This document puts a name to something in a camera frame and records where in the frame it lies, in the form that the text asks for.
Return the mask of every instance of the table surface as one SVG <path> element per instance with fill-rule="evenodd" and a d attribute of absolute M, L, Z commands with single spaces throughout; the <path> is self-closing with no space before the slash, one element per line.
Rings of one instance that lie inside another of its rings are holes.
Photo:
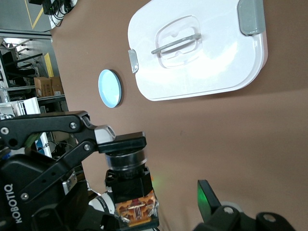
<path fill-rule="evenodd" d="M 144 131 L 147 166 L 160 201 L 161 229 L 187 231 L 201 221 L 197 180 L 221 201 L 254 217 L 272 211 L 308 227 L 308 2 L 264 1 L 269 57 L 257 78 L 234 92 L 152 102 L 139 92 L 128 58 L 128 24 L 148 0 L 80 0 L 52 31 L 70 111 L 117 134 Z M 106 107 L 98 76 L 114 70 L 123 101 Z M 91 187 L 104 191 L 103 154 L 83 162 Z"/>

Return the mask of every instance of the blue object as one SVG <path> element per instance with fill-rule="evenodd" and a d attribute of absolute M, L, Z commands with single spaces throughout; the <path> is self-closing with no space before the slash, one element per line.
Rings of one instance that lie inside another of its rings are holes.
<path fill-rule="evenodd" d="M 121 101 L 122 87 L 119 78 L 111 70 L 103 70 L 98 78 L 98 90 L 107 107 L 116 107 Z"/>

